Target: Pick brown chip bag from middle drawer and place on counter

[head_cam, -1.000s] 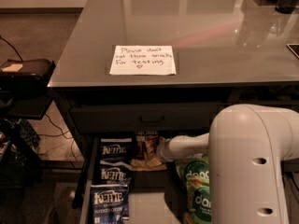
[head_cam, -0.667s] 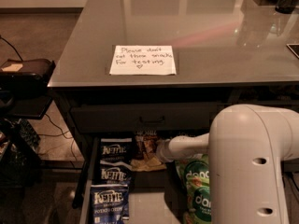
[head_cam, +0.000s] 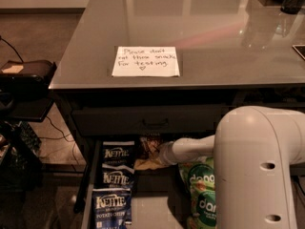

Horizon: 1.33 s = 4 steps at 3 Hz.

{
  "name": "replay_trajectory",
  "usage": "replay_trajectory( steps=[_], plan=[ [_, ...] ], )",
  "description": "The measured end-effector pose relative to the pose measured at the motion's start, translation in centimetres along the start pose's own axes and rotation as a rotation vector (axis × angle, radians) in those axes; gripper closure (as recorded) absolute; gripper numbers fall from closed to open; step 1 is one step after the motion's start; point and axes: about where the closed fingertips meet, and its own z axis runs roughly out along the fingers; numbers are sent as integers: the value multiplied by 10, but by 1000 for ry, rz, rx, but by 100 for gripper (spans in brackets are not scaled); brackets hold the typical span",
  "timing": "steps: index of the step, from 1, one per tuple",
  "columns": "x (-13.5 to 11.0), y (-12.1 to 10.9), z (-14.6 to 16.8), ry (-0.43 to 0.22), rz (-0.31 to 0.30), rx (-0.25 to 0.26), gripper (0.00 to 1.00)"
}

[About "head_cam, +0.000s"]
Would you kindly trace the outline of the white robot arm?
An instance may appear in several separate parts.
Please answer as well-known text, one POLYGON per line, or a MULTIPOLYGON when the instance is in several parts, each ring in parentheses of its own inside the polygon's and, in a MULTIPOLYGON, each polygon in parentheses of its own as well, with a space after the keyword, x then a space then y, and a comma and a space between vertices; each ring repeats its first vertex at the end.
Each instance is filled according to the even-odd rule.
POLYGON ((290 166, 305 161, 305 114, 258 106, 222 117, 214 135, 161 145, 165 165, 212 156, 217 229, 297 229, 290 166))

